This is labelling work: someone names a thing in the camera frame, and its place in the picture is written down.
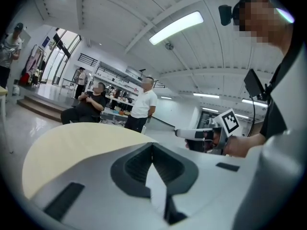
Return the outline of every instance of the ceiling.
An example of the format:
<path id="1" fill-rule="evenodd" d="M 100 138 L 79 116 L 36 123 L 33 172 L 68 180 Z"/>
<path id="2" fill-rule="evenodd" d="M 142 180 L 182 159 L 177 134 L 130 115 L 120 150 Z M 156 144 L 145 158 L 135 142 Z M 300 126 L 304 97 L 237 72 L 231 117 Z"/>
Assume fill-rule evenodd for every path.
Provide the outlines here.
<path id="1" fill-rule="evenodd" d="M 72 30 L 105 45 L 114 55 L 134 59 L 176 96 L 193 92 L 218 94 L 220 99 L 196 98 L 201 106 L 220 111 L 234 108 L 253 116 L 243 79 L 253 68 L 268 83 L 282 61 L 281 52 L 256 44 L 232 25 L 222 26 L 218 6 L 238 0 L 35 0 L 47 24 Z M 149 38 L 173 21 L 199 11 L 204 22 L 152 45 Z M 165 48 L 171 42 L 174 50 Z M 256 107 L 256 119 L 266 110 Z"/>

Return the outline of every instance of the standing man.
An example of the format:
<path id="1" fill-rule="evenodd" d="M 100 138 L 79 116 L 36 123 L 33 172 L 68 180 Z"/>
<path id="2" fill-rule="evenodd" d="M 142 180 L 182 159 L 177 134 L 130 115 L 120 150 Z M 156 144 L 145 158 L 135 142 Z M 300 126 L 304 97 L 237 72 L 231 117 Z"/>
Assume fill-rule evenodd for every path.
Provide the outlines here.
<path id="1" fill-rule="evenodd" d="M 8 82 L 12 61 L 19 59 L 23 44 L 19 35 L 23 27 L 22 23 L 18 23 L 14 28 L 14 32 L 8 34 L 0 44 L 0 86 L 3 88 L 6 87 Z"/>
<path id="2" fill-rule="evenodd" d="M 257 42 L 268 43 L 283 53 L 284 58 L 270 80 L 274 89 L 291 68 L 303 45 L 298 22 L 288 22 L 269 0 L 240 0 L 233 8 L 232 18 L 239 31 L 250 32 Z M 271 100 L 260 133 L 251 137 L 231 136 L 224 152 L 246 157 L 250 148 L 263 145 L 271 136 L 286 129 L 277 105 Z"/>
<path id="3" fill-rule="evenodd" d="M 80 75 L 78 77 L 78 87 L 76 89 L 75 99 L 78 99 L 78 97 L 82 94 L 82 91 L 83 91 L 83 88 L 84 88 L 84 85 L 85 85 L 86 74 L 85 74 L 84 70 L 85 69 L 83 67 L 79 68 Z"/>
<path id="4" fill-rule="evenodd" d="M 151 77 L 143 79 L 142 88 L 144 91 L 137 98 L 125 124 L 125 128 L 141 133 L 147 118 L 151 117 L 155 112 L 158 98 L 152 90 L 154 85 L 153 80 Z"/>

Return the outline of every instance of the person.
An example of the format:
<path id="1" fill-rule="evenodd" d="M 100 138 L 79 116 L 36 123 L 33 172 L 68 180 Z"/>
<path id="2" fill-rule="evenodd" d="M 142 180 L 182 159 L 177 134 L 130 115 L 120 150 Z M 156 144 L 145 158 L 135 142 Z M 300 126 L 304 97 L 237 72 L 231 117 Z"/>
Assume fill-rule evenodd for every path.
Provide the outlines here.
<path id="1" fill-rule="evenodd" d="M 5 88 L 9 79 L 11 64 L 13 60 L 18 60 L 23 42 L 20 33 L 24 24 L 18 23 L 14 32 L 8 34 L 0 45 L 0 86 Z"/>
<path id="2" fill-rule="evenodd" d="M 240 0 L 233 8 L 232 17 L 239 31 L 249 32 L 257 42 L 279 48 L 284 55 L 270 80 L 274 89 L 290 69 L 302 46 L 297 21 L 289 23 L 269 0 Z M 271 100 L 260 133 L 251 137 L 231 136 L 224 153 L 245 157 L 250 148 L 263 145 L 271 136 L 283 133 L 286 129 L 278 107 Z"/>
<path id="3" fill-rule="evenodd" d="M 79 68 L 80 75 L 78 77 L 78 87 L 76 89 L 75 99 L 78 99 L 78 97 L 81 95 L 83 88 L 84 88 L 84 85 L 85 85 L 86 74 L 85 74 L 84 70 L 85 69 L 83 67 Z"/>
<path id="4" fill-rule="evenodd" d="M 115 89 L 113 86 L 111 86 L 111 88 L 108 91 L 108 94 L 114 94 L 115 93 Z"/>
<path id="5" fill-rule="evenodd" d="M 125 128 L 142 132 L 143 126 L 148 117 L 151 117 L 155 112 L 157 105 L 157 95 L 153 92 L 153 81 L 151 77 L 147 77 L 142 81 L 143 93 L 140 93 L 131 110 L 131 114 L 125 124 Z"/>
<path id="6" fill-rule="evenodd" d="M 113 98 L 114 98 L 114 99 L 117 99 L 117 98 L 119 97 L 119 95 L 120 95 L 120 92 L 121 92 L 121 89 L 116 89 L 116 91 L 114 92 Z M 114 110 L 114 108 L 115 108 L 115 106 L 116 106 L 117 104 L 118 104 L 117 101 L 112 100 L 110 109 L 111 109 L 111 110 Z"/>
<path id="7" fill-rule="evenodd" d="M 79 104 L 61 113 L 62 124 L 72 122 L 95 122 L 94 117 L 99 116 L 105 109 L 105 85 L 100 82 L 94 86 L 94 92 L 88 91 L 78 97 Z"/>

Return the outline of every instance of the black vent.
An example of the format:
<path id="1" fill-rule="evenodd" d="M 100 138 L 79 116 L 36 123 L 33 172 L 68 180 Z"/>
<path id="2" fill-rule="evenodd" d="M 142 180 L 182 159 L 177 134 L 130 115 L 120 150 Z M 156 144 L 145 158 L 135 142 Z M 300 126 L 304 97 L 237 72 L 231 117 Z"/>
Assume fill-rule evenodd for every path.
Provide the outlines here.
<path id="1" fill-rule="evenodd" d="M 53 219 L 61 221 L 84 188 L 82 184 L 70 183 L 51 201 L 44 212 Z"/>

